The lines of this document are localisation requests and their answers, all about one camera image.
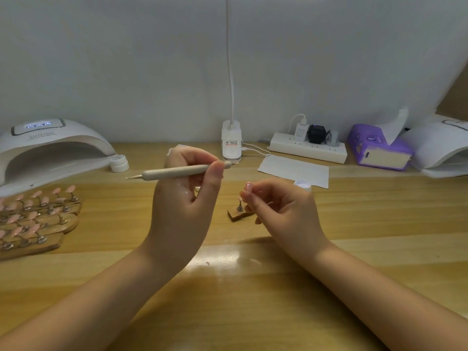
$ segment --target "right hand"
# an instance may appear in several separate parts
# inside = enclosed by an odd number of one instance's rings
[[[306,267],[331,243],[325,237],[311,192],[281,179],[247,183],[240,195],[246,210],[257,215],[271,236],[296,262]]]

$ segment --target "paper sheet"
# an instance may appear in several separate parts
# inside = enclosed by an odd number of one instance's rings
[[[405,126],[409,111],[407,108],[401,109],[398,116],[390,123],[377,124],[376,127],[382,129],[383,136],[388,145],[391,145]]]
[[[328,166],[270,155],[258,171],[288,180],[306,180],[313,186],[328,188]]]

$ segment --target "forearm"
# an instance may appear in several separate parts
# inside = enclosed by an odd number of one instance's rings
[[[138,249],[0,339],[1,350],[102,350],[173,273]]]
[[[468,321],[330,244],[306,269],[392,350],[461,350]]]

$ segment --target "left hand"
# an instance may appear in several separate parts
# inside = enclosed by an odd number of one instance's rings
[[[149,234],[144,251],[175,273],[182,270],[200,248],[211,223],[218,198],[224,162],[202,149],[172,148],[164,167],[209,164],[204,174],[160,180],[153,197]],[[195,186],[201,185],[197,197]]]

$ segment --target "outlet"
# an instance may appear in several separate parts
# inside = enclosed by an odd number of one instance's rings
[[[333,148],[325,144],[298,142],[294,140],[294,135],[284,133],[275,133],[270,143],[270,151],[331,161],[338,164],[344,164],[348,156],[344,143],[340,143],[340,146]]]

